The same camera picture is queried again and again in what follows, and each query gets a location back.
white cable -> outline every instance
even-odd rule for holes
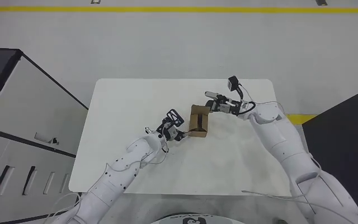
[[[250,96],[250,94],[249,94],[249,92],[247,91],[247,89],[245,88],[245,87],[243,87],[242,85],[241,85],[241,87],[245,90],[245,92],[247,93],[247,95],[248,95],[248,97],[250,98],[250,100],[251,101],[253,101],[253,102],[255,102],[254,100],[253,100],[253,98]],[[285,114],[285,109],[284,109],[284,107],[282,106],[282,104],[280,103],[280,102],[278,102],[278,101],[268,101],[268,102],[255,102],[255,104],[269,104],[269,103],[271,103],[271,102],[276,102],[277,104],[279,104],[280,105],[280,107],[282,108],[282,112]]]
[[[57,201],[53,204],[53,206],[52,206],[52,208],[51,208],[51,210],[50,210],[50,213],[47,215],[47,217],[46,217],[45,221],[43,222],[43,224],[45,224],[46,221],[49,219],[49,217],[50,217],[50,215],[51,215],[51,212],[52,212],[52,210],[54,209],[54,207],[55,207],[62,199],[64,199],[65,197],[67,197],[67,196],[69,196],[69,195],[72,195],[72,194],[77,195],[77,197],[78,197],[78,202],[80,201],[81,196],[79,196],[79,194],[78,194],[78,193],[75,193],[75,192],[71,192],[71,193],[68,193],[68,194],[66,194],[66,195],[64,195],[64,196],[62,196],[62,197],[60,197],[60,198],[57,199]],[[67,207],[67,208],[63,208],[63,209],[61,209],[61,210],[66,210],[66,209],[72,208],[72,207],[74,207],[74,206],[70,206],[70,207]],[[56,213],[54,213],[54,215],[53,215],[52,217],[54,217],[57,213],[61,212],[61,210],[58,210]]]
[[[272,102],[276,102],[277,104],[279,104],[280,107],[282,108],[282,113],[286,114],[284,106],[282,106],[282,104],[280,102],[278,102],[278,101],[255,102],[255,104],[269,104],[269,103],[272,103]]]
[[[318,167],[319,167],[319,171],[317,172],[317,175],[315,176],[315,178],[313,179],[312,183],[310,184],[310,186],[308,187],[308,190],[306,193],[304,194],[300,194],[300,195],[296,195],[296,196],[279,196],[279,195],[272,195],[272,194],[264,194],[265,196],[267,197],[270,197],[270,198],[281,198],[281,199],[296,199],[296,198],[300,198],[300,197],[305,197],[307,196],[307,194],[309,193],[309,191],[311,190],[313,184],[316,182],[316,180],[319,178],[319,176],[321,175],[321,172],[322,172],[322,168],[321,168],[321,165],[317,162],[317,160],[315,160],[313,158],[312,155],[310,155],[311,159],[317,163]],[[247,190],[244,190],[242,192],[246,192],[246,193],[253,193],[253,194],[262,194],[262,193],[258,193],[258,192],[249,192]]]
[[[165,138],[164,128],[162,129],[162,136],[163,136],[163,138]],[[144,164],[154,164],[154,165],[161,164],[162,162],[164,162],[164,160],[166,159],[167,154],[168,154],[168,152],[169,152],[169,147],[168,147],[167,141],[165,141],[165,144],[166,144],[166,147],[167,147],[167,152],[165,153],[164,158],[163,158],[163,160],[162,160],[161,162],[134,161],[134,162],[132,162],[131,164],[129,164],[127,168],[125,168],[125,169],[123,169],[123,170],[115,170],[115,169],[113,169],[108,163],[106,163],[106,167],[105,167],[104,172],[103,172],[102,175],[97,179],[97,181],[89,188],[89,190],[88,190],[86,193],[88,193],[88,192],[98,183],[98,181],[103,177],[103,175],[105,174],[105,172],[106,172],[106,170],[107,170],[107,167],[110,167],[114,172],[123,172],[123,171],[129,169],[129,168],[131,167],[131,165],[133,165],[134,163],[137,163],[137,162],[144,163]],[[72,216],[72,218],[77,217],[77,218],[79,218],[80,220],[82,220],[84,223],[86,223],[82,218],[80,218],[79,216],[77,216],[77,214],[78,214],[78,212],[79,212],[79,209],[81,208],[82,198],[81,198],[81,196],[80,196],[78,193],[72,192],[72,193],[68,193],[68,194],[62,196],[61,198],[59,198],[59,199],[54,203],[54,205],[53,205],[52,208],[51,208],[50,213],[47,215],[47,217],[46,217],[45,221],[43,222],[43,224],[45,224],[46,221],[49,219],[49,217],[50,217],[50,215],[51,215],[51,212],[52,212],[52,210],[54,209],[55,205],[58,204],[58,203],[59,203],[63,198],[65,198],[66,196],[72,195],[72,194],[77,195],[78,201],[77,201],[73,206],[69,206],[69,207],[67,207],[67,208],[63,208],[63,209],[58,210],[57,212],[54,213],[54,215],[53,215],[52,217],[56,216],[59,212],[62,212],[62,211],[64,211],[64,210],[66,210],[66,209],[74,208],[76,205],[79,204],[79,205],[78,205],[78,209],[77,209],[76,213]]]
[[[274,198],[274,199],[278,199],[278,200],[286,200],[286,201],[288,201],[288,202],[297,202],[297,203],[308,204],[308,205],[310,205],[310,206],[317,206],[317,207],[319,207],[319,208],[323,208],[323,209],[326,209],[326,210],[328,210],[328,211],[330,211],[330,212],[333,212],[334,214],[336,214],[336,215],[338,215],[338,216],[344,218],[345,220],[347,220],[347,221],[350,222],[351,224],[356,224],[356,223],[352,222],[351,220],[349,220],[348,218],[346,218],[345,216],[339,214],[338,212],[336,212],[336,211],[334,211],[334,210],[332,210],[332,209],[330,209],[330,208],[327,208],[327,207],[325,207],[325,206],[322,206],[322,205],[320,205],[320,204],[309,203],[309,202],[302,202],[302,201],[300,201],[300,200],[292,200],[292,199],[287,199],[287,198],[277,198],[277,197],[272,197],[272,196],[270,196],[270,195],[268,195],[268,194],[250,192],[250,191],[248,191],[248,190],[242,190],[241,192],[243,192],[243,193],[258,194],[258,195],[262,195],[262,196],[266,196],[266,197]]]
[[[243,87],[242,85],[241,85],[241,87],[246,91],[246,93],[247,93],[248,97],[250,98],[250,100],[253,101],[253,99],[252,99],[252,97],[250,96],[250,94],[248,93],[247,89],[246,89],[245,87]]]

black cable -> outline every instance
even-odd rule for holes
[[[236,91],[239,94],[240,99],[242,100],[244,98],[244,93],[242,92],[242,90],[239,87],[237,87]]]
[[[255,104],[254,101],[250,101],[250,102],[248,102],[248,103],[249,103],[249,104],[252,104],[252,107],[251,107],[250,109],[244,111],[244,112],[238,113],[238,115],[246,114],[246,113],[250,112],[251,110],[253,110],[253,109],[256,107],[256,104]]]

cabinet door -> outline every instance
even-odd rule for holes
[[[70,193],[74,158],[0,137],[1,150],[0,222],[48,214],[60,197]],[[65,197],[56,210],[75,200],[75,195]]]
[[[1,132],[76,154],[87,109],[24,57],[0,92],[0,108]]]

white cabinet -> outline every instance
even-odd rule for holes
[[[68,181],[74,158],[0,137],[0,142],[5,141],[0,157],[0,174],[4,176],[0,183],[0,222],[54,212],[51,208],[56,200],[70,193]],[[75,200],[75,195],[65,197],[56,210],[71,206]]]
[[[86,115],[83,105],[25,57],[0,91],[0,131],[56,150],[76,154]]]
[[[22,51],[0,49],[0,223],[43,218],[70,192],[87,112]]]

cabinet handle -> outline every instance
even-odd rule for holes
[[[43,139],[37,137],[37,132],[36,132],[34,138],[35,138],[36,140],[45,142],[45,143],[47,143],[47,144],[60,144],[60,142],[57,140],[57,138],[52,138],[51,140],[46,141],[46,140],[43,140]]]

